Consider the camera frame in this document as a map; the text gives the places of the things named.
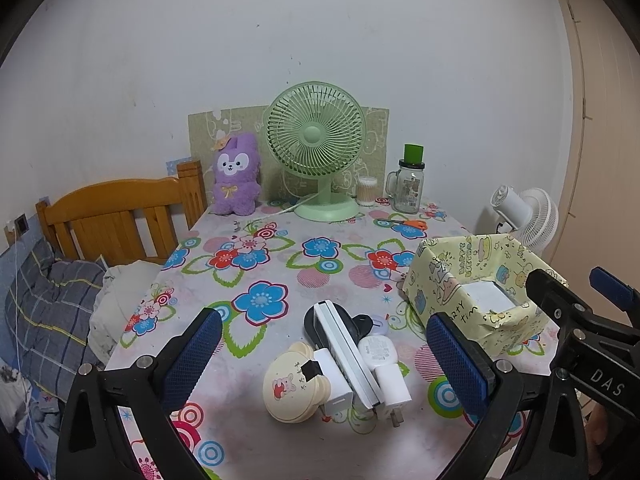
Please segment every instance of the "wooden headboard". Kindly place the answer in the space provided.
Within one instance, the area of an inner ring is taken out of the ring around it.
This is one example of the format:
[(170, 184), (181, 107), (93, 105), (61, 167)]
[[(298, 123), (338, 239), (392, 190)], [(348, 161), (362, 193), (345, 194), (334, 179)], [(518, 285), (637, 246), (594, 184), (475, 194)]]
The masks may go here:
[[(110, 266), (146, 260), (164, 264), (178, 245), (169, 206), (182, 204), (191, 229), (207, 208), (200, 162), (178, 164), (178, 178), (111, 180), (73, 191), (55, 204), (38, 202), (45, 238), (67, 258), (101, 254)], [(147, 256), (133, 211), (142, 209), (158, 256)]]

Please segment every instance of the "fan stand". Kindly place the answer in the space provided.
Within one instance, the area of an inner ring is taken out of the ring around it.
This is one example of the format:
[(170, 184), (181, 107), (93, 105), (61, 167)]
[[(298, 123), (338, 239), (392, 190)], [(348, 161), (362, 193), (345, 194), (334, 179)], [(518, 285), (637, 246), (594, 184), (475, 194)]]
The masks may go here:
[(331, 177), (318, 180), (318, 195), (300, 204), (294, 212), (313, 222), (340, 222), (353, 218), (360, 212), (360, 206), (344, 193), (331, 192)]

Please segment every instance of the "purple plush toy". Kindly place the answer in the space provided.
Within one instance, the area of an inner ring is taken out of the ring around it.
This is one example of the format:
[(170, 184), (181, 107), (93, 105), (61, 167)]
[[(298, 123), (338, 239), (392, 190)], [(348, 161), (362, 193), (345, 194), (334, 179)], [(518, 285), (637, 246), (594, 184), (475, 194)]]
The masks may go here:
[(231, 137), (214, 160), (216, 183), (212, 211), (216, 215), (253, 213), (260, 194), (260, 185), (256, 182), (259, 169), (260, 155), (254, 134)]

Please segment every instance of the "glass jar handle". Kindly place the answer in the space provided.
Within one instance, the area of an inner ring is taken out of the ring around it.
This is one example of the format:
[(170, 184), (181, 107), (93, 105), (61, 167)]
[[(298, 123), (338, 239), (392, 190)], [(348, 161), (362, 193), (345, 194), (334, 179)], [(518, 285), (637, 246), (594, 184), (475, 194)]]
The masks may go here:
[[(391, 176), (394, 176), (396, 178), (394, 180), (393, 186), (390, 185)], [(397, 183), (398, 183), (398, 172), (397, 171), (390, 171), (389, 174), (386, 176), (386, 182), (385, 182), (385, 191), (386, 191), (386, 194), (389, 195), (389, 198), (393, 198), (394, 197), (394, 194), (390, 191), (390, 188), (395, 191)]]

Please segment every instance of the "plaid blanket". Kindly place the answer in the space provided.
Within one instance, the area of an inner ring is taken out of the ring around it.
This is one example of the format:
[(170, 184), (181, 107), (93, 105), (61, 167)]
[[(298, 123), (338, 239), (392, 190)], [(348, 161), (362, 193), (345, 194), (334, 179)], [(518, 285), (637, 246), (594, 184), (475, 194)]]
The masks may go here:
[(17, 339), (20, 369), (49, 395), (66, 402), (78, 367), (100, 361), (86, 344), (95, 295), (105, 269), (57, 257), (43, 238), (18, 271), (4, 302), (7, 326)]

